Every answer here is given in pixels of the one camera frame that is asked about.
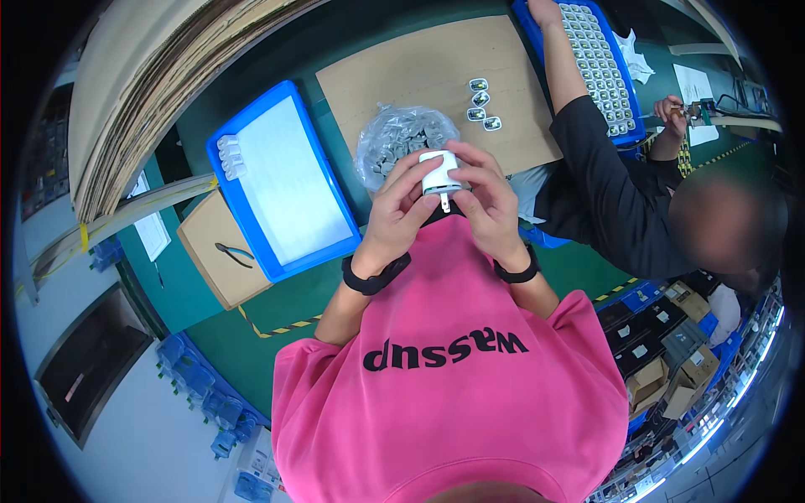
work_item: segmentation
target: blue pliers handle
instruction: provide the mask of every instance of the blue pliers handle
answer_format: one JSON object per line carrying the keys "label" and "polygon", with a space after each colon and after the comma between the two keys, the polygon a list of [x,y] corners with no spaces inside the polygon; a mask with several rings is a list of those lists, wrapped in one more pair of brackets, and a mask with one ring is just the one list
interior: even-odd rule
{"label": "blue pliers handle", "polygon": [[240,249],[240,248],[233,248],[232,246],[222,245],[221,243],[216,243],[215,247],[218,248],[220,251],[224,252],[225,254],[229,255],[229,257],[232,260],[234,260],[235,262],[237,262],[241,266],[244,266],[247,269],[253,269],[252,266],[250,266],[248,264],[244,264],[243,262],[239,261],[237,259],[237,257],[232,255],[232,254],[240,254],[240,255],[243,255],[244,257],[250,258],[251,260],[254,260],[254,255],[250,254],[246,250]]}

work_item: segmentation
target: green workbench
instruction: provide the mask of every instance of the green workbench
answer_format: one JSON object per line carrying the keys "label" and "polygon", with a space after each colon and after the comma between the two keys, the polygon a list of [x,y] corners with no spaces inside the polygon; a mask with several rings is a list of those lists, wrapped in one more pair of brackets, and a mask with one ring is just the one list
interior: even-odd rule
{"label": "green workbench", "polygon": [[[212,170],[204,142],[217,128],[281,80],[292,80],[308,106],[336,181],[357,223],[364,225],[368,221],[370,200],[353,174],[349,148],[330,112],[316,72],[385,40],[461,19],[507,14],[518,26],[508,0],[421,2],[409,10],[387,4],[389,2],[361,3],[361,8],[345,7],[339,2],[324,4],[235,61],[191,103],[176,123],[192,173],[199,175]],[[673,63],[705,71],[715,96],[731,92],[733,79],[725,71],[728,65],[723,61],[724,56],[673,56],[665,46],[640,42],[636,49],[645,54],[648,64],[656,71],[646,85],[635,83],[643,113],[653,109],[655,100],[667,94],[679,94]],[[532,60],[543,79],[539,61],[533,56]],[[738,137],[722,130],[718,140],[692,147],[691,161],[696,166],[739,142]],[[149,162],[146,174],[152,187],[161,184],[155,161]],[[221,375],[263,414],[270,415],[274,355],[291,341],[312,336],[315,325],[266,339],[257,337],[237,310],[223,311],[215,300],[175,235],[179,218],[173,208],[161,213],[172,239],[156,261],[163,284],[159,282],[154,265],[148,261],[134,227],[118,234],[131,269],[168,330],[186,329]],[[540,249],[539,257],[546,278],[560,296],[582,289],[595,298],[630,278],[589,247],[576,243],[558,249]],[[319,315],[340,278],[340,264],[328,262],[272,286],[243,307],[261,332],[270,332]]]}

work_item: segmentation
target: hand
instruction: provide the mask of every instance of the hand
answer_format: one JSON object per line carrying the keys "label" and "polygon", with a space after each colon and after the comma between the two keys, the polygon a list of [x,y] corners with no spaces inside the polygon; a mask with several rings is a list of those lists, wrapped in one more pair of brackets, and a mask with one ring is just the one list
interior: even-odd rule
{"label": "hand", "polygon": [[678,138],[682,138],[687,131],[687,123],[678,108],[671,108],[673,105],[681,106],[682,100],[678,96],[669,94],[665,99],[654,103],[654,115],[663,120],[666,131]]}
{"label": "hand", "polygon": [[495,158],[455,140],[448,140],[444,147],[464,162],[462,167],[448,171],[449,176],[469,182],[473,188],[472,192],[454,193],[453,200],[469,220],[475,246],[511,273],[528,269],[530,257],[517,230],[517,196]]}
{"label": "hand", "polygon": [[562,23],[562,10],[553,0],[528,0],[528,10],[542,30],[552,23]]}
{"label": "hand", "polygon": [[419,156],[433,149],[406,155],[394,165],[380,187],[369,213],[369,225],[353,256],[353,273],[361,279],[377,276],[414,244],[419,227],[439,206],[435,194],[422,197],[422,178],[441,166],[440,155],[419,162]]}

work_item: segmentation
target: white power adapter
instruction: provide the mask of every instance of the white power adapter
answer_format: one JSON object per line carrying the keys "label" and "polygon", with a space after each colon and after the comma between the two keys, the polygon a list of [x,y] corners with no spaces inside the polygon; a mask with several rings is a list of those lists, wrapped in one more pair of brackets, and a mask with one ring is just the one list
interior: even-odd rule
{"label": "white power adapter", "polygon": [[456,155],[449,150],[435,150],[420,155],[419,161],[426,161],[440,155],[444,158],[442,165],[422,179],[422,195],[439,194],[442,199],[442,211],[450,213],[449,195],[461,190],[461,182],[457,182],[448,176],[448,171],[458,167]]}

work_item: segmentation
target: black wristband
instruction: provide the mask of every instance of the black wristband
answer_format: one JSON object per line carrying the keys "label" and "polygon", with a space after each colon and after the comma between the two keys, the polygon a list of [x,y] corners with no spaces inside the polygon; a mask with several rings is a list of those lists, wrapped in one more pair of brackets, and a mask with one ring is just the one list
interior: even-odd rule
{"label": "black wristband", "polygon": [[352,272],[352,257],[353,255],[344,257],[344,260],[341,261],[344,283],[347,287],[359,291],[363,295],[374,295],[386,288],[411,263],[411,256],[406,252],[402,257],[391,261],[391,264],[383,268],[379,275],[360,279]]}
{"label": "black wristband", "polygon": [[509,271],[503,269],[496,260],[494,261],[495,274],[509,284],[525,283],[526,281],[530,281],[534,276],[537,275],[539,271],[542,270],[542,268],[539,267],[539,261],[537,260],[537,253],[534,251],[534,247],[526,245],[526,249],[528,250],[528,256],[531,257],[531,264],[528,265],[526,270],[524,270],[522,273],[510,273]]}

